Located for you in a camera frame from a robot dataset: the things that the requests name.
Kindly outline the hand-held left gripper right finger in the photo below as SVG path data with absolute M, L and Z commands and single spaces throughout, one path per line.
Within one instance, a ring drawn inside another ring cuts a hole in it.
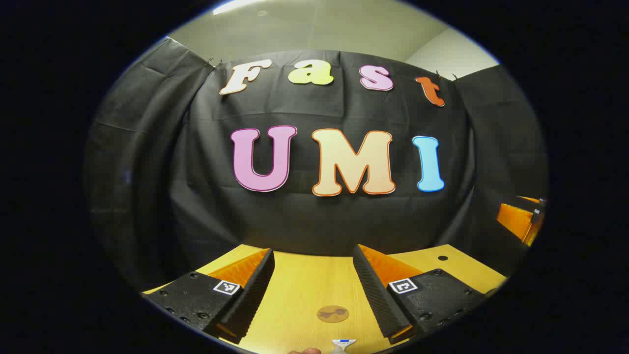
M 444 269 L 420 271 L 361 244 L 352 259 L 380 331 L 391 344 L 427 337 L 493 294 L 473 289 Z

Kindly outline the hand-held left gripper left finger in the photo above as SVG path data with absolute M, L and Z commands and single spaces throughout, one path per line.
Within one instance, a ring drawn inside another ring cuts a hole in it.
M 210 273 L 190 271 L 143 298 L 184 324 L 238 344 L 256 316 L 275 267 L 263 249 Z

